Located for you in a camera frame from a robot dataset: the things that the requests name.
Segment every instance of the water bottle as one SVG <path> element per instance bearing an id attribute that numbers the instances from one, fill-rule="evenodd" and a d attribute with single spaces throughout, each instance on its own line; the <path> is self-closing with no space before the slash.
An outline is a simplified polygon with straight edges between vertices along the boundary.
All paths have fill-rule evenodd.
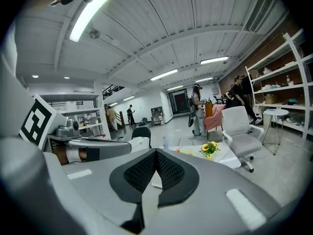
<path id="1" fill-rule="evenodd" d="M 168 143 L 167 143 L 166 137 L 163 137 L 163 148 L 164 150 L 168 150 Z"/>

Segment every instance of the white chair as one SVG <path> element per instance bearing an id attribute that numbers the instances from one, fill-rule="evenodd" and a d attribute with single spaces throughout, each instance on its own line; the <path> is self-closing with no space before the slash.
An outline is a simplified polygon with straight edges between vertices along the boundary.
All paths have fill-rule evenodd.
<path id="1" fill-rule="evenodd" d="M 249 154 L 262 149 L 264 129 L 249 124 L 248 114 L 244 106 L 222 110 L 222 115 L 223 141 L 227 138 L 229 148 L 247 164 L 249 171 L 253 172 L 254 169 L 245 156 L 248 157 Z M 258 135 L 257 138 L 248 134 L 251 129 Z"/>

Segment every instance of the ceiling light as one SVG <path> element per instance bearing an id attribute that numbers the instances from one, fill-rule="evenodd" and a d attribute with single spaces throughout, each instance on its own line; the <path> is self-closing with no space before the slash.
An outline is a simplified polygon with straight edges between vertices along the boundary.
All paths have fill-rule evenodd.
<path id="1" fill-rule="evenodd" d="M 134 98 L 134 97 L 135 97 L 135 96 L 130 96 L 130 97 L 126 98 L 126 99 L 123 99 L 123 101 L 127 101 L 127 100 L 129 100 L 129 99 Z"/>
<path id="2" fill-rule="evenodd" d="M 175 90 L 175 89 L 178 89 L 178 88 L 181 88 L 182 85 L 179 85 L 179 86 L 176 86 L 176 87 L 173 87 L 173 88 L 170 88 L 170 89 L 167 89 L 168 91 L 172 91 L 172 90 Z"/>
<path id="3" fill-rule="evenodd" d="M 208 63 L 214 63 L 214 62 L 218 62 L 218 61 L 224 61 L 227 60 L 229 57 L 217 57 L 217 58 L 211 58 L 211 59 L 206 59 L 206 60 L 202 60 L 200 63 L 202 65 L 208 64 Z"/>
<path id="4" fill-rule="evenodd" d="M 80 36 L 83 34 L 84 29 L 86 28 L 89 21 L 92 19 L 93 15 L 106 1 L 107 0 L 93 0 L 86 5 L 70 34 L 70 40 L 78 42 Z"/>
<path id="5" fill-rule="evenodd" d="M 213 77 L 208 77 L 208 78 L 200 79 L 200 80 L 197 80 L 196 83 L 200 83 L 200 82 L 203 82 L 203 81 L 206 81 L 206 80 L 211 80 L 211 79 L 213 79 Z"/>
<path id="6" fill-rule="evenodd" d="M 160 79 L 160 78 L 162 78 L 162 77 L 165 77 L 165 76 L 168 76 L 168 75 L 174 74 L 174 73 L 176 73 L 176 72 L 177 72 L 177 69 L 175 69 L 175 70 L 171 70 L 171 71 L 169 71 L 169 72 L 167 72 L 167 73 L 164 73 L 164 74 L 162 74 L 162 75 L 159 75 L 159 76 L 153 77 L 153 78 L 151 78 L 151 80 L 152 80 L 152 81 L 155 81 L 155 80 L 157 80 L 157 79 Z"/>

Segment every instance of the doorway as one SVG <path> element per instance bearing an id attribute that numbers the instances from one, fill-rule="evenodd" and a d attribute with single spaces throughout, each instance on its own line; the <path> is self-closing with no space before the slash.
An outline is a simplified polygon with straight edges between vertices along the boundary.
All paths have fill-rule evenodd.
<path id="1" fill-rule="evenodd" d="M 173 114 L 189 112 L 187 90 L 169 93 Z"/>

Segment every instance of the fluorescent light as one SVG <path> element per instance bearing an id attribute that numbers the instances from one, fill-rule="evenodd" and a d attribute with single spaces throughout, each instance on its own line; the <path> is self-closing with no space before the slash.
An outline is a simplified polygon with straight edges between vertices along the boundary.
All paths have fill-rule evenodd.
<path id="1" fill-rule="evenodd" d="M 92 19 L 93 15 L 98 11 L 98 9 L 100 9 L 100 7 L 106 1 L 107 0 L 93 0 L 92 2 L 86 5 L 70 34 L 69 37 L 70 40 L 78 42 L 80 36 L 83 34 L 84 29 Z"/>
<path id="2" fill-rule="evenodd" d="M 170 88 L 170 89 L 167 89 L 168 91 L 172 91 L 172 90 L 175 90 L 175 89 L 178 89 L 178 88 L 181 88 L 182 85 L 179 85 L 179 86 L 176 86 L 176 87 L 173 87 L 173 88 Z"/>
<path id="3" fill-rule="evenodd" d="M 224 61 L 227 60 L 229 57 L 217 57 L 217 58 L 211 58 L 211 59 L 206 59 L 206 60 L 202 60 L 200 63 L 202 65 L 208 64 L 208 63 L 214 63 L 214 62 L 218 62 L 218 61 Z"/>
<path id="4" fill-rule="evenodd" d="M 126 98 L 126 99 L 123 99 L 123 101 L 127 101 L 127 100 L 129 100 L 129 99 L 134 98 L 134 97 L 135 97 L 135 96 L 130 96 L 130 97 Z"/>
<path id="5" fill-rule="evenodd" d="M 174 74 L 174 73 L 176 73 L 176 72 L 177 72 L 177 69 L 175 69 L 175 70 L 171 70 L 171 71 L 169 71 L 169 72 L 167 72 L 167 73 L 164 73 L 164 74 L 162 74 L 162 75 L 159 75 L 159 76 L 153 77 L 153 78 L 151 78 L 151 80 L 152 80 L 152 81 L 155 81 L 155 80 L 157 80 L 157 79 L 160 79 L 160 78 L 162 78 L 162 77 L 165 77 L 165 76 L 168 76 L 168 75 Z"/>
<path id="6" fill-rule="evenodd" d="M 206 81 L 206 80 L 211 80 L 211 79 L 213 79 L 213 77 L 208 77 L 208 78 L 200 79 L 200 80 L 197 80 L 196 83 L 203 82 L 203 81 Z"/>

